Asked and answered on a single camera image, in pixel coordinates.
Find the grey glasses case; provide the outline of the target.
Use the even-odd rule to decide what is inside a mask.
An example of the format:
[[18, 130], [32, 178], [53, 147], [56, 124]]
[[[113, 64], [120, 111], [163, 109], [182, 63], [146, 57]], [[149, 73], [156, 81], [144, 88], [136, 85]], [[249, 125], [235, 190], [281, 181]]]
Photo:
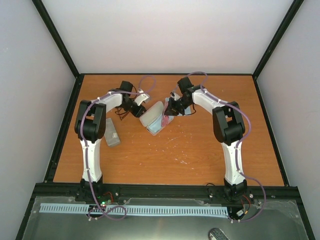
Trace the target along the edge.
[[109, 147], [115, 147], [121, 143], [121, 140], [116, 131], [113, 120], [111, 118], [106, 119], [106, 128], [105, 128], [104, 138], [106, 140], [106, 144]]

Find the blue cleaning cloth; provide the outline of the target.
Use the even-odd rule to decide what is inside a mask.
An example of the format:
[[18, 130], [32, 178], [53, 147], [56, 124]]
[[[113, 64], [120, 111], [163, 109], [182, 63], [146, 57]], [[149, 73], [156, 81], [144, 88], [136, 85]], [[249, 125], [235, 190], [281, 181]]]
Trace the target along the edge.
[[185, 115], [185, 116], [188, 116], [188, 115], [190, 115], [191, 113], [192, 113], [191, 107], [188, 106], [188, 107], [184, 110], [184, 115]]
[[159, 116], [151, 124], [149, 124], [146, 129], [153, 136], [157, 135], [164, 127], [161, 127], [162, 116]]

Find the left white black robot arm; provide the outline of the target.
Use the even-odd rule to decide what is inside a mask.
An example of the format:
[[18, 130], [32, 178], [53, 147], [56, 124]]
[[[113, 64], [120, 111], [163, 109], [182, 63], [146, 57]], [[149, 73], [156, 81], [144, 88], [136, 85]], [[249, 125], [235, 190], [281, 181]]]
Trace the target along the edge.
[[103, 174], [100, 166], [100, 146], [107, 128], [107, 112], [120, 108], [139, 118], [146, 108], [143, 102], [150, 96], [133, 84], [122, 81], [120, 87], [109, 90], [94, 100], [82, 100], [78, 107], [74, 131], [80, 140], [83, 155], [83, 173], [80, 186], [92, 201], [103, 198]]

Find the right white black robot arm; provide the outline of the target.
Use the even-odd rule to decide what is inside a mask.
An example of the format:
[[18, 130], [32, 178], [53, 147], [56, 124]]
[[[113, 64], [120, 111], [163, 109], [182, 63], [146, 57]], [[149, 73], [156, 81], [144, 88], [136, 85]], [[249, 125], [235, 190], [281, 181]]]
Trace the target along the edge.
[[226, 102], [212, 95], [201, 85], [193, 85], [186, 76], [177, 82], [181, 96], [170, 93], [165, 116], [185, 116], [190, 106], [198, 105], [212, 115], [213, 134], [221, 143], [224, 162], [224, 196], [234, 202], [247, 190], [242, 166], [242, 138], [246, 132], [243, 115], [237, 102]]

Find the pink glasses case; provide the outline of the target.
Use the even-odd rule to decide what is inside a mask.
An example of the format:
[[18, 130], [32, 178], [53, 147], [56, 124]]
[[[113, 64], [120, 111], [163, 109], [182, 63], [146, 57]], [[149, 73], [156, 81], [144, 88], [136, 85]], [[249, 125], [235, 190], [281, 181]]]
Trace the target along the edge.
[[[151, 108], [149, 108], [140, 118], [140, 122], [143, 127], [146, 128], [150, 125], [153, 121], [155, 121], [159, 116], [162, 116], [164, 104], [162, 101], [156, 102]], [[174, 117], [170, 117], [169, 124], [173, 121]]]

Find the red sunglasses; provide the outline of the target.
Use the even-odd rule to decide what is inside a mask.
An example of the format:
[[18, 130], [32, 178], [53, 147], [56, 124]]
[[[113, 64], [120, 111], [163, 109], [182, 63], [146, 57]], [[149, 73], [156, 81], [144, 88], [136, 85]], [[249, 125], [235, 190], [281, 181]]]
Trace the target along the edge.
[[162, 111], [162, 115], [161, 115], [161, 127], [164, 128], [166, 127], [169, 123], [170, 123], [170, 116], [165, 115], [165, 111], [168, 107], [168, 101], [166, 101], [164, 103], [164, 107], [163, 107], [163, 111]]

